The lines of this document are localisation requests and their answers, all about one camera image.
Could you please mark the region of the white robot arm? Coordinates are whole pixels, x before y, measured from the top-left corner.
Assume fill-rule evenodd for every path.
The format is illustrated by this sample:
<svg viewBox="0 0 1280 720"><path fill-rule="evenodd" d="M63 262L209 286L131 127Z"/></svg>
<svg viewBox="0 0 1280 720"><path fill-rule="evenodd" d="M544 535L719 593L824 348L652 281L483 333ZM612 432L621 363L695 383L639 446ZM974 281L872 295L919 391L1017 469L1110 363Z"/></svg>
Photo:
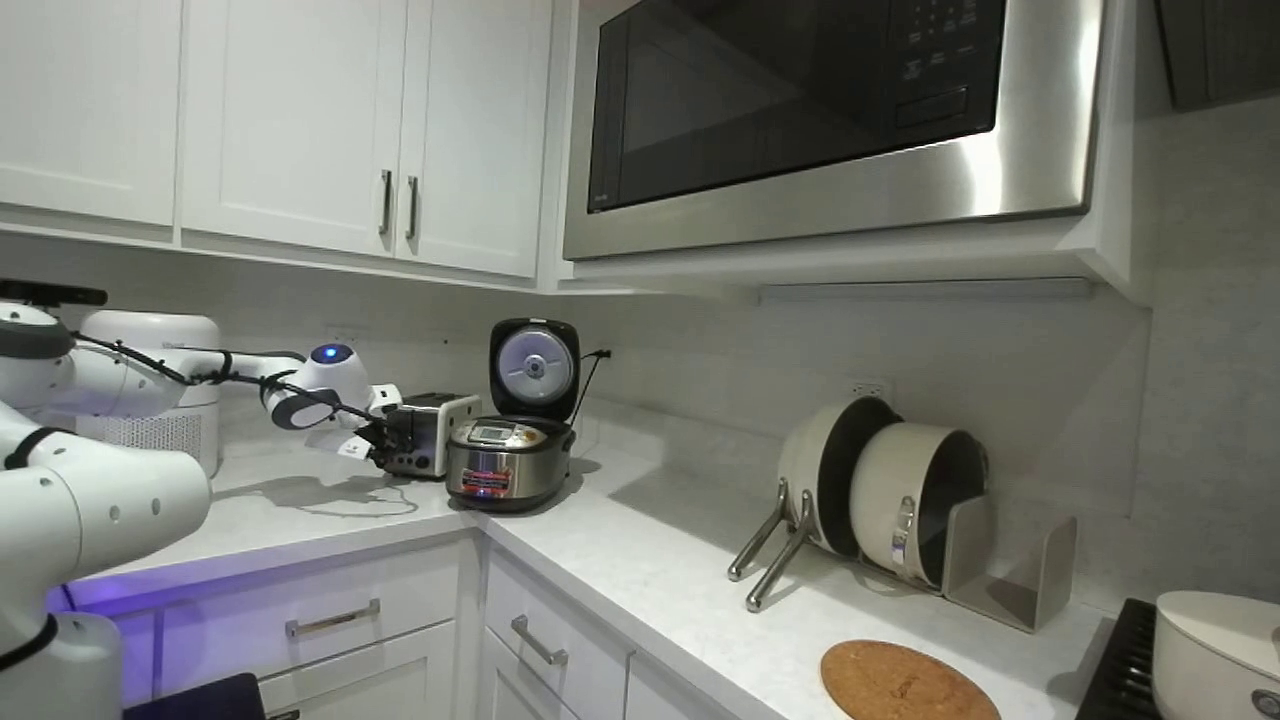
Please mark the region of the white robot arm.
<svg viewBox="0 0 1280 720"><path fill-rule="evenodd" d="M0 720L123 720L123 639L48 593L193 535L209 471L171 446L129 446L52 417L160 417L201 383L247 383L276 429L370 461L394 402L348 344L296 353L129 344L67 326L62 303L100 286L0 281Z"/></svg>

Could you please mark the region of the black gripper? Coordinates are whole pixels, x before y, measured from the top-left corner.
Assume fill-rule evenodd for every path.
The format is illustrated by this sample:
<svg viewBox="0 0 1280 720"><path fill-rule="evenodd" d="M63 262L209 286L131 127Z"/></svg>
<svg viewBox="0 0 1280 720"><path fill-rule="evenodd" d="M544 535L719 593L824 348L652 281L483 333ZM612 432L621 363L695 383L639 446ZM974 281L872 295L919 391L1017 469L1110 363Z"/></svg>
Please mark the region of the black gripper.
<svg viewBox="0 0 1280 720"><path fill-rule="evenodd" d="M370 418L365 429L357 429L346 441L346 451L357 457L357 461L371 461L377 469L385 469L398 457L385 418Z"/></svg>

